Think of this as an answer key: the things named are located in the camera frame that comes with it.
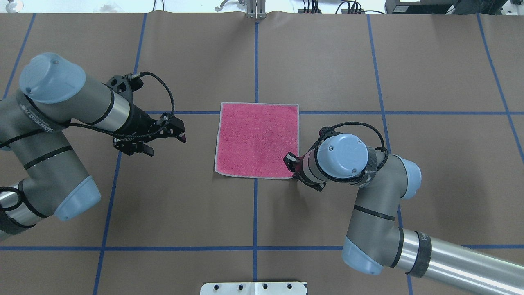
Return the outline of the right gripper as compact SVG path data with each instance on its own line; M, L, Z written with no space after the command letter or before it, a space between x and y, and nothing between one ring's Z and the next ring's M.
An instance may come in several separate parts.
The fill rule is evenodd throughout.
M321 192L326 186L327 178L318 168L315 155L314 151L308 151L302 157L297 158L292 152L288 152L283 158L283 162L286 164L288 171L293 172L294 179Z

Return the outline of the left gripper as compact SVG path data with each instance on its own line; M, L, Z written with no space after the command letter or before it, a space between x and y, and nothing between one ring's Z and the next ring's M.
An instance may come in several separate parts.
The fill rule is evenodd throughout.
M116 131L114 148L124 154L155 155L154 150L147 142L158 138L175 138L186 143L185 124L171 113L163 113L158 120L152 119L140 108L131 108L128 119Z

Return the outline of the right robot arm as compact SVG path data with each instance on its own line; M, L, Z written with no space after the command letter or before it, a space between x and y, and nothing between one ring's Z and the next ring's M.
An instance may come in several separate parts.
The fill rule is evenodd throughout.
M433 238L395 224L401 200L421 186L416 163L381 156L360 138L328 132L303 156L289 152L283 162L293 178L320 192L329 181L359 188L342 248L346 265L379 275L398 268L481 295L522 295L521 265Z

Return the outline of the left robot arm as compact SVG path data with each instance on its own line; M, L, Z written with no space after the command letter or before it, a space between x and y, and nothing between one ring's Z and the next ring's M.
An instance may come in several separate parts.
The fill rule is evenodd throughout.
M101 193L63 131L70 127L107 134L126 155L154 155L156 139L186 142L185 124L171 109L157 120L133 102L144 71L115 75L102 83L82 67L47 52L30 60L19 77L19 89L1 100L1 149L12 151L26 179L1 187L1 240L24 233L55 216L71 220L97 205Z

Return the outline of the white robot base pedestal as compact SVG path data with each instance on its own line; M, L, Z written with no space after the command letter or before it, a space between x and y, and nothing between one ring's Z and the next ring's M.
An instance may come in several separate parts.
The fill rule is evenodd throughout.
M308 295L306 282L209 282L200 289L201 295Z

